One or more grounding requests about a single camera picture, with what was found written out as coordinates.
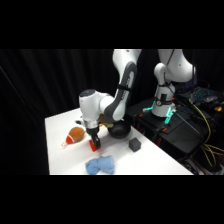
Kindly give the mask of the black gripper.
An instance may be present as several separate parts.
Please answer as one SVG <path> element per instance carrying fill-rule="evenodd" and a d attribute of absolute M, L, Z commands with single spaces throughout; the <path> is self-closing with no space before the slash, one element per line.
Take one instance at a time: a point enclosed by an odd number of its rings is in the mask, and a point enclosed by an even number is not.
<path fill-rule="evenodd" d="M 99 132 L 99 123 L 97 120 L 85 121 L 84 122 L 86 131 L 89 135 L 91 135 L 92 143 L 96 149 L 101 147 L 101 141 L 98 136 L 96 136 Z"/>

